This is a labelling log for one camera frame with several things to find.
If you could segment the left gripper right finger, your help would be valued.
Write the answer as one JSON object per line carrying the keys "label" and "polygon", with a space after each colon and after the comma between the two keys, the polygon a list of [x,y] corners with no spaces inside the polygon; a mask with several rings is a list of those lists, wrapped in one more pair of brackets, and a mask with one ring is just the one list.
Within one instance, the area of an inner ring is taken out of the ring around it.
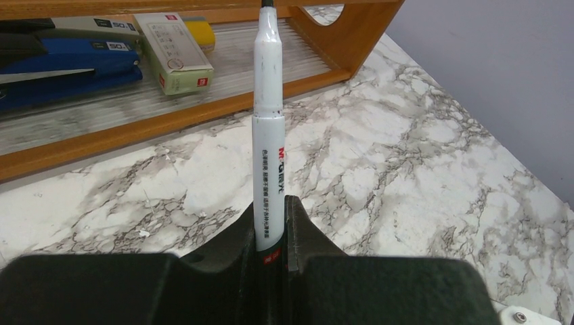
{"label": "left gripper right finger", "polygon": [[344,253],[285,199],[286,324],[499,324],[469,263],[436,257]]}

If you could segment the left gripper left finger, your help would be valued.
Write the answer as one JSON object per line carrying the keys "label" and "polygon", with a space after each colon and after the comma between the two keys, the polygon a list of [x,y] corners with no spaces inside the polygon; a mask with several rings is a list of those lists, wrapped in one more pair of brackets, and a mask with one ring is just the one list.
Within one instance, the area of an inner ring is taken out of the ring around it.
{"label": "left gripper left finger", "polygon": [[27,255],[1,271],[2,324],[254,324],[253,211],[196,250]]}

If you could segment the white marker green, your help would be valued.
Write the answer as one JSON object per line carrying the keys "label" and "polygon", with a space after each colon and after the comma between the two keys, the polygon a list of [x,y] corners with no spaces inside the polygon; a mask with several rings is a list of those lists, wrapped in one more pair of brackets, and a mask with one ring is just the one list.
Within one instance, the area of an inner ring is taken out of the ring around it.
{"label": "white marker green", "polygon": [[286,167],[283,45],[273,1],[262,1],[259,10],[254,73],[252,207],[257,254],[269,267],[282,260]]}

